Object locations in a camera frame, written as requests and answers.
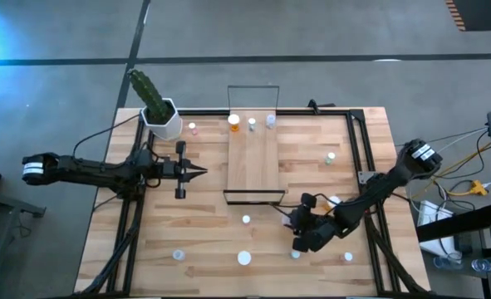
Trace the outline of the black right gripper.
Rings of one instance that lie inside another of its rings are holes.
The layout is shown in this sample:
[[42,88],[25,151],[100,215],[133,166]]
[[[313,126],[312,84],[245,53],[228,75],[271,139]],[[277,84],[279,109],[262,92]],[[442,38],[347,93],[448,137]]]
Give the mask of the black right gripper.
[[288,227],[295,236],[292,241],[293,250],[317,252],[334,236],[329,212],[326,214],[312,212],[312,209],[317,206],[317,197],[327,199],[324,194],[303,193],[300,204],[290,212],[291,224]]

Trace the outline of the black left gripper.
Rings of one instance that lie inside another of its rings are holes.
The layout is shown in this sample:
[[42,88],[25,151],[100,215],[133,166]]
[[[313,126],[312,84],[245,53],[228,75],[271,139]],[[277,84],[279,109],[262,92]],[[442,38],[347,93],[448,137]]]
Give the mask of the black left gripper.
[[175,197],[177,199],[184,199],[186,197],[186,191],[184,189],[186,169],[195,169],[201,171],[188,172],[186,174],[186,180],[190,181],[200,175],[206,174],[207,169],[195,164],[189,164],[186,159],[186,142],[183,140],[177,141],[175,144],[175,152],[179,156],[177,161],[171,160],[169,157],[164,158],[162,166],[162,179],[175,179],[177,181],[177,188],[175,189]]

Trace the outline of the white hexagonal plant pot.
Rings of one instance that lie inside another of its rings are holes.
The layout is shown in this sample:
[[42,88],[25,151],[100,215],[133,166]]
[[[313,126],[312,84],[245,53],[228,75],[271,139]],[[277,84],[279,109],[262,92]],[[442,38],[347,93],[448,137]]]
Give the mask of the white hexagonal plant pot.
[[147,108],[144,107],[140,111],[140,115],[145,123],[145,126],[159,139],[162,140],[176,140],[180,137],[183,129],[183,120],[179,115],[178,110],[171,98],[164,98],[164,102],[170,104],[173,112],[172,116],[163,124],[157,125],[149,121],[147,116]]

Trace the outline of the green cactus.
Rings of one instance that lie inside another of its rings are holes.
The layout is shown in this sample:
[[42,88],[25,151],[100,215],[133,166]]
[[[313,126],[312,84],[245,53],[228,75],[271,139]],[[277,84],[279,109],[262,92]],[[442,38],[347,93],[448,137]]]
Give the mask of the green cactus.
[[130,84],[145,103],[145,116],[152,125],[165,125],[173,116],[174,108],[163,99],[151,79],[143,72],[131,69],[127,72]]

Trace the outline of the black clamp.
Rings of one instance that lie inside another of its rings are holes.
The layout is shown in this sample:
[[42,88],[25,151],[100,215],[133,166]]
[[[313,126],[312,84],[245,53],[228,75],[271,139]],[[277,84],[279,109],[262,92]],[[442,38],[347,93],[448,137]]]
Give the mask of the black clamp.
[[320,115],[322,108],[333,108],[336,107],[336,104],[334,103],[328,103],[328,104],[317,104],[317,102],[313,99],[310,99],[307,104],[307,108],[311,108],[313,113],[315,115]]

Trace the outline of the white box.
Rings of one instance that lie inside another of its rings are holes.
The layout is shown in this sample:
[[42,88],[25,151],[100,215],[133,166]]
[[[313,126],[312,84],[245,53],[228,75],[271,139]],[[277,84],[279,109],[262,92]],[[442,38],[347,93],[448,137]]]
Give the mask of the white box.
[[[417,226],[424,226],[437,220],[445,218],[451,218],[454,214],[446,208],[440,208],[437,204],[429,201],[422,201],[418,207],[418,219]],[[420,248],[428,253],[434,255],[447,257],[450,254],[454,258],[459,258],[460,254],[456,250],[453,237],[446,237],[441,239],[434,239],[430,241],[420,241]]]

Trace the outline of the yellow power strip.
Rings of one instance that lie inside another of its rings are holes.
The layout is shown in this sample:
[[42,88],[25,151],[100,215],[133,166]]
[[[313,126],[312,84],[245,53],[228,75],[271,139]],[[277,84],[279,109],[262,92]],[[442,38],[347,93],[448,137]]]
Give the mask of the yellow power strip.
[[482,184],[479,180],[473,180],[471,182],[469,193],[479,196],[486,196],[489,192],[485,188],[484,184]]

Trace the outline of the black mat striped edge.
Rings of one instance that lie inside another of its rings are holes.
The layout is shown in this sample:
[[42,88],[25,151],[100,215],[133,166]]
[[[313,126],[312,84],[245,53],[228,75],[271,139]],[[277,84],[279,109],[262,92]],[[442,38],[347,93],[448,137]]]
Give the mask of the black mat striped edge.
[[461,32],[491,32],[491,0],[444,0]]

